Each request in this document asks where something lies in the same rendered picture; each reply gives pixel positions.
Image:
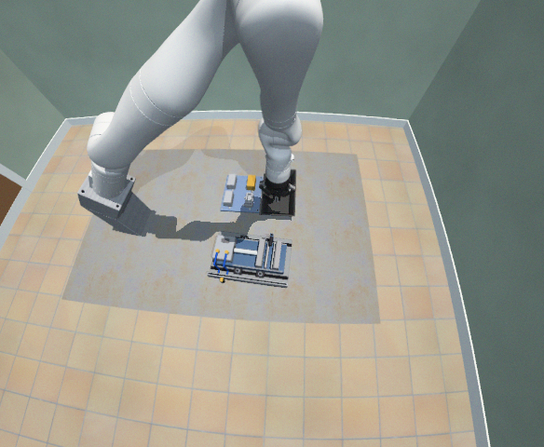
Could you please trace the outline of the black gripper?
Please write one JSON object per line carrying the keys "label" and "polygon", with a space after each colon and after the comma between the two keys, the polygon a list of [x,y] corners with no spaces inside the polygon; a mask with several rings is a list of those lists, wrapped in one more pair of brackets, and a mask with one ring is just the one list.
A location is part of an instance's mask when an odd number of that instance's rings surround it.
{"label": "black gripper", "polygon": [[295,192],[295,184],[291,185],[290,177],[284,183],[272,183],[266,178],[265,182],[260,181],[259,188],[269,196],[272,195],[275,202],[279,202],[281,196],[286,197]]}

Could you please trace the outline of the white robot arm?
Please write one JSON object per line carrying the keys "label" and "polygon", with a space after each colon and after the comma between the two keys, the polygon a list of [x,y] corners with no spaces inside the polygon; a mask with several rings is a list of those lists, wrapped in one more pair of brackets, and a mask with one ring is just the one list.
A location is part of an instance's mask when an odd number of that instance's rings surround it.
{"label": "white robot arm", "polygon": [[132,77],[116,111],[94,120],[89,187],[104,198],[119,196],[132,161],[197,107],[238,43],[261,90],[258,134],[266,178],[286,182],[294,159],[290,146],[302,135],[299,92],[322,27],[320,0],[200,0]]}

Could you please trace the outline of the yellow rectangular block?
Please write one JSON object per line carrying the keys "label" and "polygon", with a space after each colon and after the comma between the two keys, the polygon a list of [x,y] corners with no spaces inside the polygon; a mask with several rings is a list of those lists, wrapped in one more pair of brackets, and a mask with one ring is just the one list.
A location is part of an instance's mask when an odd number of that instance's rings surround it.
{"label": "yellow rectangular block", "polygon": [[255,191],[255,185],[256,185],[256,175],[249,175],[248,182],[247,182],[247,189],[250,191]]}

